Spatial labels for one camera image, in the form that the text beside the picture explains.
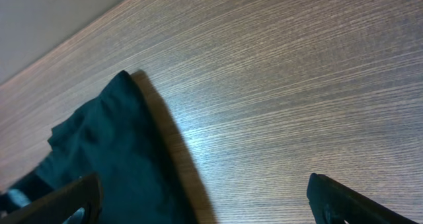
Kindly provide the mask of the black shorts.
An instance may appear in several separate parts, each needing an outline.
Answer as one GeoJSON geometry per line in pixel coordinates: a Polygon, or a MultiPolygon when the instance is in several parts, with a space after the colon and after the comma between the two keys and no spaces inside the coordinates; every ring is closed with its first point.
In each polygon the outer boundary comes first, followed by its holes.
{"type": "Polygon", "coordinates": [[[51,151],[1,195],[12,213],[91,173],[103,187],[101,223],[195,223],[146,101],[126,71],[52,129],[51,151]]]}

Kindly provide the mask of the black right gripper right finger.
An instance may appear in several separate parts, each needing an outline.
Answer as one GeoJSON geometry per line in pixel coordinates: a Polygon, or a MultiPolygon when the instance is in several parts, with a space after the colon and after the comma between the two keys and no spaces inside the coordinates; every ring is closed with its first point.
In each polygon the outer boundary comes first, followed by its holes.
{"type": "Polygon", "coordinates": [[[307,198],[317,224],[415,223],[323,174],[310,175],[307,198]]]}

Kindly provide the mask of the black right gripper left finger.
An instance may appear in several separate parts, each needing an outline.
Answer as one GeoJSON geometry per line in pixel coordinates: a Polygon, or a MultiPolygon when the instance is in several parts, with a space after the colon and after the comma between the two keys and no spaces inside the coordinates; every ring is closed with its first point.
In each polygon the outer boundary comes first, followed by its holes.
{"type": "Polygon", "coordinates": [[[56,190],[1,219],[2,224],[64,223],[78,209],[84,209],[82,223],[97,223],[102,203],[102,186],[97,174],[56,190]]]}

